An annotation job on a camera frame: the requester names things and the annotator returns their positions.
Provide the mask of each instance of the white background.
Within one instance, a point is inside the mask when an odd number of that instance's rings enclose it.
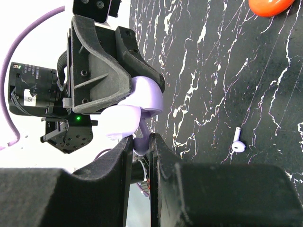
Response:
[[[67,31],[71,24],[72,0],[4,0],[0,7],[0,64],[15,38],[33,21],[57,7],[67,5],[66,12],[54,16],[31,32],[15,51],[12,61],[56,69],[59,56],[66,50]],[[129,26],[130,0],[122,0],[118,18],[109,18],[109,25]],[[106,148],[112,148],[116,141],[100,135],[98,127],[93,129],[94,139],[86,147],[64,155],[51,145],[40,142],[45,133],[45,123],[37,117],[23,117],[11,114],[21,132],[18,144],[0,151],[0,167],[60,167],[73,172],[90,163]],[[3,116],[0,116],[0,144],[12,140]],[[128,211],[129,226],[149,226],[149,200],[144,198],[136,185],[131,185]]]

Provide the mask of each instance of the marble countertop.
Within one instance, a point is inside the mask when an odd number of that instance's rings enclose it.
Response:
[[[151,130],[193,162],[279,166],[303,201],[302,0],[271,18],[248,0],[131,4],[141,55],[166,81]],[[231,149],[236,127],[243,153]]]

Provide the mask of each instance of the white sticker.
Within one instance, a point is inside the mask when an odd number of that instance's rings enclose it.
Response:
[[[24,99],[23,99],[23,105],[24,106],[36,106],[37,95],[32,96],[30,94],[29,89],[24,90],[23,97],[24,97]]]

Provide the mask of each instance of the black marble surface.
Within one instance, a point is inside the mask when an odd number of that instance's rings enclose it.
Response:
[[[302,8],[262,18],[248,0],[132,0],[140,52],[166,81],[151,130],[194,162],[277,165],[303,201]]]

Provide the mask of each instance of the orange object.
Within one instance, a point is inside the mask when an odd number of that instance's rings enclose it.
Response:
[[[286,10],[294,0],[249,0],[251,11],[261,17],[272,17]]]

